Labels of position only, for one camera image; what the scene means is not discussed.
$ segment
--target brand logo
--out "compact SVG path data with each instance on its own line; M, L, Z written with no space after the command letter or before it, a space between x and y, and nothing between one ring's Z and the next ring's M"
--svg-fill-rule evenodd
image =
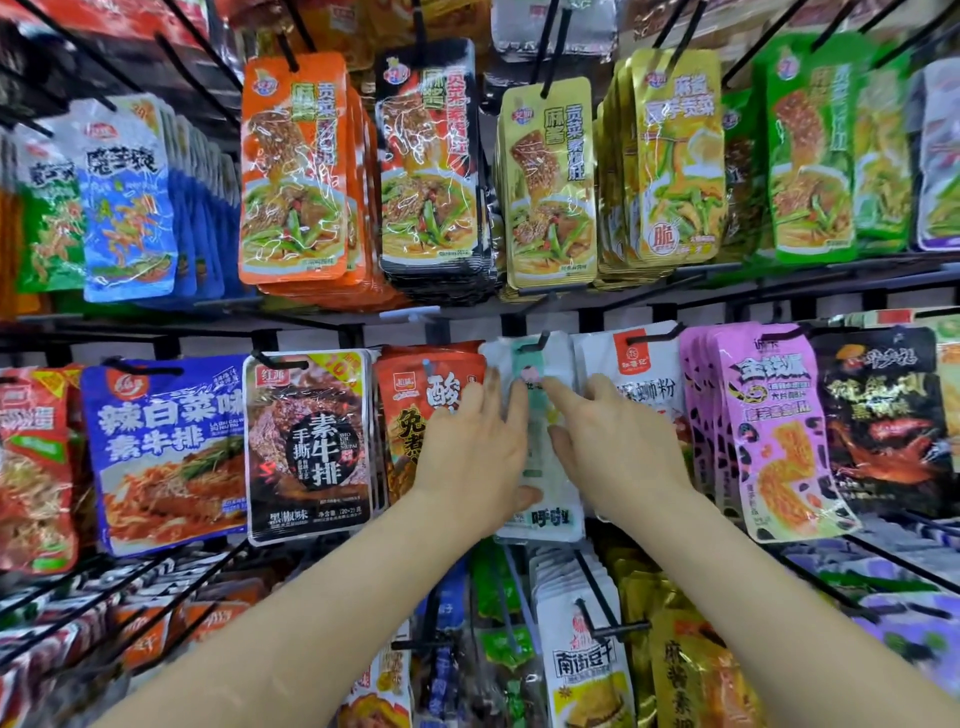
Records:
M120 135L117 133L116 127L103 121L87 124L84 133L92 139L115 139Z
M387 70L383 72L383 79L390 85L400 85L410 78L409 66L400 62L396 56L387 59Z
M285 387L290 383L289 369L271 369L257 364L255 373L258 387Z
M510 117L522 127L525 124L529 124L530 120L533 119L534 110L530 107L520 107L514 111Z
M129 375L107 369L107 385L119 400L137 400L150 391L150 380L141 375Z

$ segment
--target black metal hook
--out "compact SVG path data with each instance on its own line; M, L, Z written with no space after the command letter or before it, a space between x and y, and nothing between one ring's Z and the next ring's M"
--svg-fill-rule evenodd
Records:
M180 25L186 30L187 33L193 37L197 45L201 47L206 56L213 61L213 64L220 69L221 73L233 84L233 87L238 91L243 90L243 84L240 83L240 80L237 79L236 75L230 69L230 67L224 62L220 54L217 53L216 49L210 45L210 41L204 37L204 34L200 32L196 25L186 16L183 10L180 9L180 6L177 4L177 0L163 0L163 4L167 6L167 10L172 12L176 19L180 22Z
M240 129L240 121L236 116L233 115L231 111L227 109L223 104L221 104L217 97L210 93L196 78L193 74L187 70L186 66L183 64L183 61L180 60L180 56L177 55L177 51L174 50L174 47L170 44L170 41L167 40L166 36L163 33L154 33L154 40L156 44L160 47L160 50L163 51L163 55L174 65L174 68L177 69L177 73L180 74L180 77L186 81L190 86L199 93L204 101L210 104L214 109L216 109L227 121L236 129Z
M310 367L309 362L281 361L280 359L274 359L271 356L267 356L267 354L264 352L258 352L256 349L250 352L250 356L263 364L263 366L269 367L270 369L309 369Z
M678 336L680 332L686 328L686 324L677 323L676 326L671 328L666 333L654 333L645 336L630 336L627 338L627 346L631 347L633 344L649 344L653 341L673 341Z
M150 375L172 375L172 376L182 376L183 368L182 367L134 367L133 364L130 364L123 360L120 356L110 356L104 359L103 366L110 367L115 369L118 372L123 372L125 375L141 375L141 376L150 376Z

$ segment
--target snack package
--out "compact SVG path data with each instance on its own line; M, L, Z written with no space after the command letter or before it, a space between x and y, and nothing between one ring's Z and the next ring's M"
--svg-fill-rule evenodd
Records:
M504 401L515 378L527 388L530 416L527 422L527 459L520 483L543 493L543 499L497 530L500 539L518 541L575 542L584 538L584 506L576 486L557 459L547 428L563 416L546 396L541 384L555 376L568 387L575 386L573 348L570 337L552 331L540 346L539 336L500 338L480 347L488 366L500 373Z
M248 62L241 131L240 280L337 279L347 269L347 65L339 53Z
M827 462L817 361L796 327L746 324L719 349L743 518L759 542L829 538L860 527Z
M111 555L243 530L242 362L237 355L123 362L143 374L84 369L100 540Z
M786 37L767 65L769 193L777 260L856 257L853 122L860 80L873 57L860 34Z
M67 388L61 370L0 369L0 569L45 575L77 562Z
M463 387L472 381L483 383L486 370L481 354L447 350L392 356L373 365L390 448L391 505L413 487L423 433L434 410L456 411Z
M953 467L933 331L824 333L813 346L838 491L860 513L943 512Z
M960 160L956 124L960 92L956 79L960 59L934 61L923 71L926 94L921 133L920 167L924 175L918 201L917 245L921 250L960 246Z
M248 538L263 546L363 525L374 491L369 354L265 355L301 367L244 362Z
M695 611L664 609L652 622L658 725L767 724L739 663L708 621Z
M67 117L37 119L47 138L18 124L16 181L22 205L23 251L16 287L43 293L84 287L84 206L69 149Z
M596 277L593 128L586 78L509 88L500 116L508 280L516 289Z
M410 622L405 620L391 642L410 639ZM412 728L413 693L410 689L410 650L395 651L387 644L376 653L371 665L353 683L337 710L337 728L386 724Z
M150 94L137 98L151 99ZM173 231L163 128L95 99L70 104L71 145L86 213L84 299L93 303L165 296L179 254Z

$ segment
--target stack of packages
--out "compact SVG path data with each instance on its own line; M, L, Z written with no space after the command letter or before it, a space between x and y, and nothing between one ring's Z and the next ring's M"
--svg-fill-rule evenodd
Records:
M83 100L37 119L47 133L13 130L17 290L56 292L61 311L131 301L182 310L247 295L232 266L240 200L233 162L151 94L111 102L117 111Z
M378 262L374 130L343 56L255 59L245 79L240 279L301 304L396 307Z

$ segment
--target dried tofu package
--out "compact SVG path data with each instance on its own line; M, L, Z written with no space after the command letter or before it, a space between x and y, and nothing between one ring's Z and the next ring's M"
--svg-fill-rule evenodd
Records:
M16 182L22 201L23 249L18 291L43 293L84 287L84 206L70 150L66 116L37 119L53 137L17 124Z
M100 540L111 555L244 529L242 363L230 355L84 369Z
M375 468L370 355L345 349L264 357L248 357L243 375L251 543L363 525L372 516Z
M891 49L881 46L879 57ZM913 171L904 107L910 57L901 54L867 70L853 124L853 226L860 250L896 253L906 247L913 206Z
M542 341L540 336L517 339L499 338L480 347L487 364L500 373L503 395L510 393L514 379L527 388L530 417L527 422L527 459L520 483L537 488L543 499L496 532L499 539L510 541L577 542L584 538L584 506L580 493L564 472L564 466L553 451L550 425L559 425L563 415L543 391L542 380L554 376L568 387L576 383L573 347L570 337L552 331Z
M767 720L740 664L713 627L692 610L655 613L650 632L657 723L764 728Z
M777 261L856 257L853 124L860 80L873 55L860 34L789 36L766 73L769 195Z
M338 53L247 64L240 280L337 279L347 269L347 65Z
M590 83L503 95L508 276L518 289L584 286L597 273Z
M720 60L687 50L634 52L640 258L645 265L703 263L720 249L727 223Z
M858 513L946 513L953 466L929 328L813 338L837 489Z
M743 324L722 346L713 341L751 538L803 541L858 529L830 476L817 360L806 337L792 325Z
M411 652L394 650L391 643L410 640L407 619L386 646L376 653L373 662L353 683L344 702L337 709L336 728L384 725L391 728L413 728L413 689L410 685Z
M70 104L70 139L86 212L84 299L166 296L178 266L163 129L117 104Z
M934 61L924 71L926 93L920 168L924 175L917 203L917 245L924 251L960 248L960 59Z

